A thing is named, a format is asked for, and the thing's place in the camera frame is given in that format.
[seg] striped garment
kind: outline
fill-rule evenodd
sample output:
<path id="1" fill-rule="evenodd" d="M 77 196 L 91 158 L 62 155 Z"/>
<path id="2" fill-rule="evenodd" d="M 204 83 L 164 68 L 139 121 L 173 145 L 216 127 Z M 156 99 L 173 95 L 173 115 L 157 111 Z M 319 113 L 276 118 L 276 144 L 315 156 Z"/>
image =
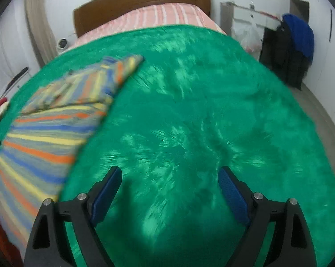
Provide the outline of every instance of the striped garment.
<path id="1" fill-rule="evenodd" d="M 13 122 L 0 149 L 0 222 L 22 258 L 42 201 L 58 199 L 78 150 L 141 61 L 104 58 L 66 75 L 39 89 Z"/>
<path id="2" fill-rule="evenodd" d="M 124 31 L 176 24 L 209 28 L 224 34 L 223 30 L 199 7 L 184 3 L 167 3 L 130 11 L 82 35 L 67 51 L 93 40 Z"/>

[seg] green bedspread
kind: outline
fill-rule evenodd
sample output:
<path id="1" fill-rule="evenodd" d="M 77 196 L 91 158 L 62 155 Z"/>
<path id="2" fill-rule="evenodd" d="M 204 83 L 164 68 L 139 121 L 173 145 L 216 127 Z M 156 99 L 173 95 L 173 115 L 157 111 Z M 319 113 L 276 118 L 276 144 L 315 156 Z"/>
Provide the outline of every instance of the green bedspread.
<path id="1" fill-rule="evenodd" d="M 244 228 L 219 190 L 223 165 L 269 199 L 297 198 L 318 265 L 329 263 L 335 178 L 314 124 L 274 74 L 220 33 L 149 28 L 69 51 L 18 91 L 0 139 L 39 86 L 103 56 L 132 53 L 145 61 L 83 147 L 61 196 L 88 191 L 112 165 L 122 169 L 120 190 L 96 228 L 115 265 L 224 266 Z M 84 266 L 70 225 L 68 235 Z"/>

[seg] plastic bag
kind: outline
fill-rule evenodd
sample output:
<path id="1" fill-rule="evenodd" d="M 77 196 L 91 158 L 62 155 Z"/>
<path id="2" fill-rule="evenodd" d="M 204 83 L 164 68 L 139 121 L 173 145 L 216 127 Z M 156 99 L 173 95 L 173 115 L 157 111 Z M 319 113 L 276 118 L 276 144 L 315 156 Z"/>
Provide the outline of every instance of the plastic bag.
<path id="1" fill-rule="evenodd" d="M 262 49 L 261 37 L 255 23 L 248 24 L 237 30 L 233 29 L 233 38 L 251 55 L 260 52 Z"/>

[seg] silver bolt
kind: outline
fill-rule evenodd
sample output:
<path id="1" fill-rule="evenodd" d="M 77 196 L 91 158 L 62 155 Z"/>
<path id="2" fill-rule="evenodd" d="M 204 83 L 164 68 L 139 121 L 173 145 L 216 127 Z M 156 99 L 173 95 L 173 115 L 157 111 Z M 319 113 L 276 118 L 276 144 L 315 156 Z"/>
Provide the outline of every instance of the silver bolt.
<path id="1" fill-rule="evenodd" d="M 298 201 L 295 198 L 291 198 L 290 203 L 293 205 L 297 205 Z"/>
<path id="2" fill-rule="evenodd" d="M 257 200 L 262 200 L 264 198 L 264 195 L 260 192 L 254 193 L 254 198 Z"/>
<path id="3" fill-rule="evenodd" d="M 87 195 L 86 195 L 84 192 L 82 192 L 82 193 L 78 194 L 77 198 L 78 198 L 80 201 L 82 201 L 82 200 L 84 200 L 84 199 L 87 198 Z"/>
<path id="4" fill-rule="evenodd" d="M 43 202 L 43 204 L 45 206 L 50 205 L 51 201 L 52 201 L 52 199 L 45 199 L 44 202 Z"/>

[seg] pink sheet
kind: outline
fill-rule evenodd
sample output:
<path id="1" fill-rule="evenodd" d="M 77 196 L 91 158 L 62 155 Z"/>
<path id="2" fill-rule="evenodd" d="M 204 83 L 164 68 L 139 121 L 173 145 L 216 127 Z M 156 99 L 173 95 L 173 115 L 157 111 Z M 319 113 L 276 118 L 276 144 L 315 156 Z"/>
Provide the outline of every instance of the pink sheet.
<path id="1" fill-rule="evenodd" d="M 220 33 L 223 30 L 199 7 L 183 3 L 152 5 L 128 12 L 115 20 L 99 26 L 81 36 L 68 50 L 101 37 L 116 33 L 163 25 L 188 24 L 209 28 Z"/>

